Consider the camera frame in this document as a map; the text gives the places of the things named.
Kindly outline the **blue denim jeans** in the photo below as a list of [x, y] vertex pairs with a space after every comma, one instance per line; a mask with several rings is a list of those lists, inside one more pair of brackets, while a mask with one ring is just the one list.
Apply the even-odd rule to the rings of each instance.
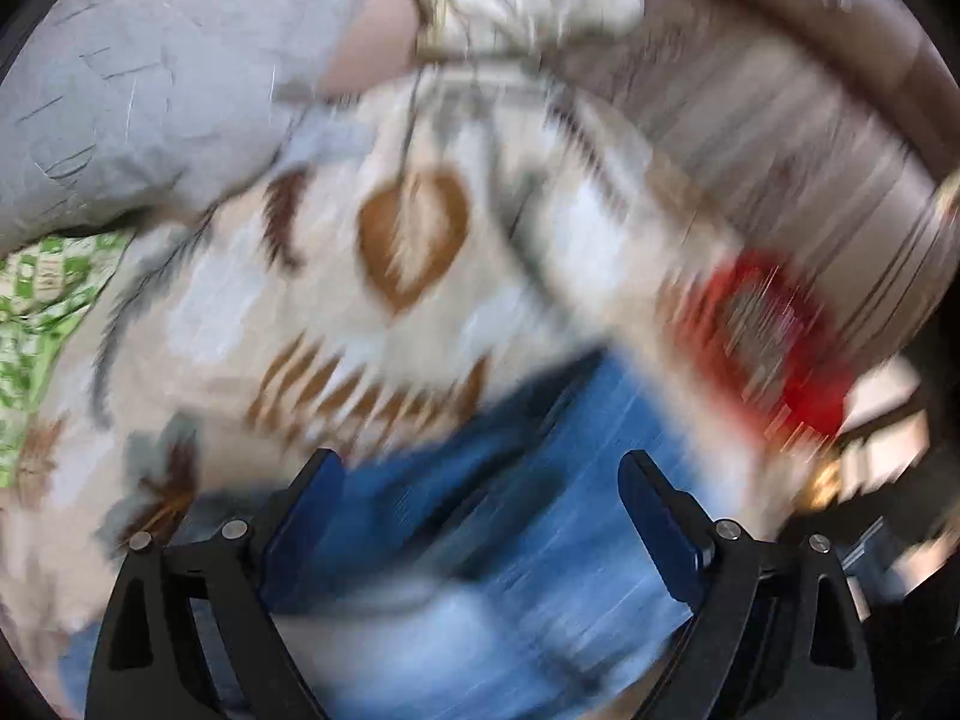
[[[576, 718], [617, 699], [688, 619], [619, 493], [649, 455], [713, 515], [736, 515], [747, 450], [736, 426], [690, 416], [597, 349], [487, 406], [451, 437], [345, 470], [329, 527], [268, 606], [322, 718]], [[169, 544], [255, 517], [290, 483], [206, 493]], [[257, 718], [210, 603], [192, 603], [221, 718]], [[71, 641], [85, 701], [99, 626]]]

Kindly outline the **red plastic basket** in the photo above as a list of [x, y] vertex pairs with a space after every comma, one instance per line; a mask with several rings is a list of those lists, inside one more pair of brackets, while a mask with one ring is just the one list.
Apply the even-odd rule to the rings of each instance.
[[827, 307], [786, 260], [742, 250], [669, 283], [661, 305], [680, 351], [765, 444], [836, 439], [854, 372]]

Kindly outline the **green patterned cloth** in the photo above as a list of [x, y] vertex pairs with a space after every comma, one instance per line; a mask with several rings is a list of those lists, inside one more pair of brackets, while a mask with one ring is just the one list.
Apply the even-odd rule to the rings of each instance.
[[132, 232], [46, 236], [2, 260], [2, 484], [60, 348], [114, 277]]

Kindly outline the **leaf patterned beige blanket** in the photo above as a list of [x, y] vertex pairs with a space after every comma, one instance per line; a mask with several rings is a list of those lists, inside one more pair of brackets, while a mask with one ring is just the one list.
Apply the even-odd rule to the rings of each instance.
[[2, 624], [52, 684], [122, 546], [320, 447], [397, 470], [550, 367], [610, 344], [709, 499], [757, 452], [667, 312], [736, 255], [680, 164], [675, 107], [516, 68], [433, 68], [306, 122], [313, 153], [194, 227], [128, 244], [53, 363], [2, 514]]

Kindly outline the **brown striped headboard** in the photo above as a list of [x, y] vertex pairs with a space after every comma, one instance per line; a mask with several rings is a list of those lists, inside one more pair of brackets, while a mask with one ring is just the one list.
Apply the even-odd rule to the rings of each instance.
[[804, 271], [857, 367], [905, 348], [947, 293], [958, 86], [903, 0], [646, 0], [562, 72]]

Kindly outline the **grey pillow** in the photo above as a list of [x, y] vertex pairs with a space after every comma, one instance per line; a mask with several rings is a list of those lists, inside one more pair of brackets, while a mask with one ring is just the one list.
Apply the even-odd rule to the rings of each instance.
[[59, 0], [3, 80], [3, 249], [366, 153], [319, 93], [361, 4]]

